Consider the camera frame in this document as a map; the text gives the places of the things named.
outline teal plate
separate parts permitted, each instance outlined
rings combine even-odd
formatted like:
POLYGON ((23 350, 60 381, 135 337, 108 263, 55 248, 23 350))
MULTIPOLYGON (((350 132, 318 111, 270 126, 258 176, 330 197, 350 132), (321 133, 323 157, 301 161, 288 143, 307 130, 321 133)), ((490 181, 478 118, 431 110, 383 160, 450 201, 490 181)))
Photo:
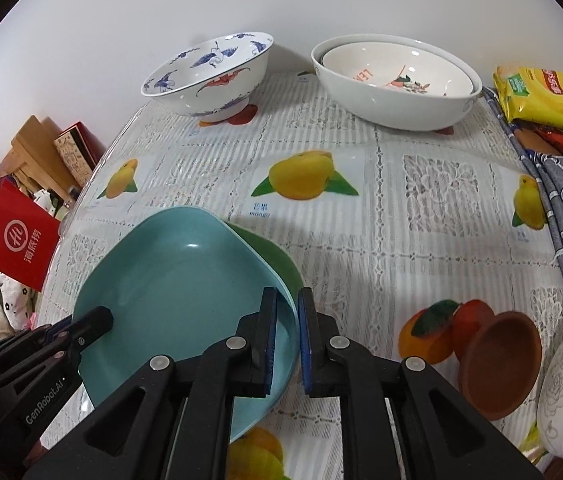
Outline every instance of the teal plate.
POLYGON ((279 247, 203 209, 175 207, 137 225, 95 267, 75 305, 76 319, 100 304, 113 313, 113 329, 84 350, 79 366, 93 404, 154 355, 179 361, 234 335, 239 319, 259 310, 265 286, 287 301, 278 309, 273 384, 265 399, 235 399, 231 440, 264 418, 293 373, 301 275, 279 247))

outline yellow snack bag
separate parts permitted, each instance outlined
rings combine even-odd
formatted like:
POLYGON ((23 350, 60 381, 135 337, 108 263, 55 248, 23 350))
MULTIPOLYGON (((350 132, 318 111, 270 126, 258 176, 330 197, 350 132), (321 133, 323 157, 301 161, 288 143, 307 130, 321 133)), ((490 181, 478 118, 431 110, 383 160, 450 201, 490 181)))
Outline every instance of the yellow snack bag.
POLYGON ((563 72, 498 66, 493 78, 508 122, 523 119, 563 129, 563 72))

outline white circular logo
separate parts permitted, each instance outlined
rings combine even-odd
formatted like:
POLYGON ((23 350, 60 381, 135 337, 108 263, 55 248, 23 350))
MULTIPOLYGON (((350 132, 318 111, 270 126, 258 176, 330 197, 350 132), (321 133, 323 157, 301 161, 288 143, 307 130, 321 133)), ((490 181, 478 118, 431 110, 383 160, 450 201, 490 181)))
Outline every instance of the white circular logo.
POLYGON ((4 229, 4 243, 14 253, 24 250, 28 243, 28 229, 21 220, 11 220, 4 229))

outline table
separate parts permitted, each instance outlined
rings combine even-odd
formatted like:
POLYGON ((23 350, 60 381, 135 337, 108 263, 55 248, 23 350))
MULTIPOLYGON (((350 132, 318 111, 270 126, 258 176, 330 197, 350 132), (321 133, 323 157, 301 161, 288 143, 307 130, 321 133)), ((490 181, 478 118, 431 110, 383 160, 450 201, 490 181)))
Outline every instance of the table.
MULTIPOLYGON (((480 298, 495 312, 535 320, 544 348, 541 385, 563 339, 563 279, 547 230, 511 226, 523 168, 484 100, 452 136, 398 132, 332 102, 314 75, 279 74, 252 95, 254 119, 201 126, 148 102, 96 168, 53 257, 38 323, 72 312, 97 263, 135 225, 175 205, 196 205, 283 247, 340 331, 382 357, 400 359, 397 335, 443 298, 480 298), (359 196, 324 193, 296 202, 252 197, 270 165, 292 153, 328 150, 359 196), (137 193, 98 199, 127 160, 137 193)), ((456 382, 454 355, 435 366, 456 382)), ((518 445, 539 389, 496 426, 518 445)), ((92 405, 83 386, 44 436, 52 446, 92 405)), ((281 441, 293 480, 341 478, 338 401, 303 395, 299 374, 262 425, 281 441)))

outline small brown dish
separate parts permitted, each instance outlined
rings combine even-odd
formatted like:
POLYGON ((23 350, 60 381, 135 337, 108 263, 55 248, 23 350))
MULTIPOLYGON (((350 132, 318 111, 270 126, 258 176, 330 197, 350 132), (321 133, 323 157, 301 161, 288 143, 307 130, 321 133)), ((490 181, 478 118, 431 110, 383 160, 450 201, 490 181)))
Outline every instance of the small brown dish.
POLYGON ((488 420, 510 415, 532 390, 541 339, 532 320, 504 312, 482 326, 459 365, 459 390, 488 420))

